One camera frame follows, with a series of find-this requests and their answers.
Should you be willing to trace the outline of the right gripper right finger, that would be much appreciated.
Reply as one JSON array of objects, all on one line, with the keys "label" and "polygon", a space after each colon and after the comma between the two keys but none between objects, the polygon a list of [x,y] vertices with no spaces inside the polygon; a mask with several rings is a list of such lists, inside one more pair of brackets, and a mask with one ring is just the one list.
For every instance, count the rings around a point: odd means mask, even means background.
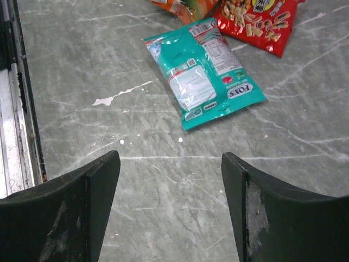
[{"label": "right gripper right finger", "polygon": [[240,261],[348,261],[348,197],[301,189],[222,155]]}]

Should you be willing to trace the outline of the red nut mix snack bag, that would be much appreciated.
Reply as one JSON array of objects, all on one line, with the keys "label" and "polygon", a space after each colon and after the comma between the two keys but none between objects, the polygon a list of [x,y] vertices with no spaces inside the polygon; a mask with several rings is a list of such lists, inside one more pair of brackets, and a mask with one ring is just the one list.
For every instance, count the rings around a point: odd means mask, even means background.
[{"label": "red nut mix snack bag", "polygon": [[220,32],[281,58],[299,0],[225,0],[213,13]]}]

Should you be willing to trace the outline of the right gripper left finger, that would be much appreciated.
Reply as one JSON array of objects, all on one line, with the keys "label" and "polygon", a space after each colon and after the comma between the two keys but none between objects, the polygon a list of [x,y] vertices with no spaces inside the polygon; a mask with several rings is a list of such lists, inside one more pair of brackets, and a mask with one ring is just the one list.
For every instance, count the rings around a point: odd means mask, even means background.
[{"label": "right gripper left finger", "polygon": [[94,161],[1,200],[1,261],[98,261],[121,161]]}]

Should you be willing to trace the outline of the orange snack bag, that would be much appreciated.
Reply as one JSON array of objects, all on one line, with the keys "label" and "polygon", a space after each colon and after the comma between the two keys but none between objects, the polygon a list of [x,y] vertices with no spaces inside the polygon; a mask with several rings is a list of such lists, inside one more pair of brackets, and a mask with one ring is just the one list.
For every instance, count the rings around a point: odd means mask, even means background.
[{"label": "orange snack bag", "polygon": [[203,20],[218,0],[151,0],[151,3],[176,15],[184,25]]}]

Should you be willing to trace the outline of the teal snack bag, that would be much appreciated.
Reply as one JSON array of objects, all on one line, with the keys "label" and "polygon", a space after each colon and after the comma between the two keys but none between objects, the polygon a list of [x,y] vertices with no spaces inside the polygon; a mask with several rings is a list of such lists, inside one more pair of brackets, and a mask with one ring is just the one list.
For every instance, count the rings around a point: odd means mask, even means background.
[{"label": "teal snack bag", "polygon": [[144,39],[189,130],[266,100],[209,18]]}]

